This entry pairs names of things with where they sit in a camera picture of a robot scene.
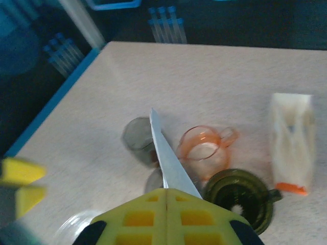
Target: cup handle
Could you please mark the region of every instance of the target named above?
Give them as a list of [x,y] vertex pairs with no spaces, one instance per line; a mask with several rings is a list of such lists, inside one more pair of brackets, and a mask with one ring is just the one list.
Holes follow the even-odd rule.
[[220,132],[221,143],[228,147],[235,142],[240,136],[239,132],[233,127],[227,127]]

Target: white table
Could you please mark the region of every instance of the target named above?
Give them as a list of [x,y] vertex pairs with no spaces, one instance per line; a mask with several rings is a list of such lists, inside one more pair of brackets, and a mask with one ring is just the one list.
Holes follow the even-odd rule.
[[327,240],[327,53],[324,51],[111,42],[19,156],[47,166],[48,196],[23,219],[45,243],[72,215],[106,211],[143,194],[151,169],[124,148],[124,126],[154,107],[177,146],[188,128],[236,126],[233,167],[272,187],[267,147],[271,94],[314,95],[318,156],[313,192],[275,203],[266,245]]

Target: yellow object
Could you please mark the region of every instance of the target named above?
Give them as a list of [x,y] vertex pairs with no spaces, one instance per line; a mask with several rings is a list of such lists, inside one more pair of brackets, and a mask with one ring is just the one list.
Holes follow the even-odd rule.
[[156,189],[95,217],[97,245],[242,245],[229,224],[243,217],[177,189]]
[[19,158],[3,159],[0,168],[2,185],[28,185],[46,174],[45,167]]
[[16,218],[20,218],[42,201],[46,189],[39,186],[25,186],[15,193]]

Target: dark floor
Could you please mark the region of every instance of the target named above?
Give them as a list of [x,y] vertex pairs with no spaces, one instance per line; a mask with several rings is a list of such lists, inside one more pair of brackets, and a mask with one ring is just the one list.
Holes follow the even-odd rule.
[[[143,0],[135,9],[87,10],[108,42],[154,42],[147,23],[148,8],[171,5],[177,8],[177,17],[184,19],[191,44],[327,50],[327,0]],[[17,30],[13,36],[0,38],[0,154],[6,152],[64,82],[47,63],[43,45],[55,33],[63,32],[85,54],[90,51],[63,10],[43,5],[39,11],[44,17],[32,26],[38,43],[25,42],[25,37],[31,37],[29,30]],[[8,43],[18,41],[21,49],[6,48]]]

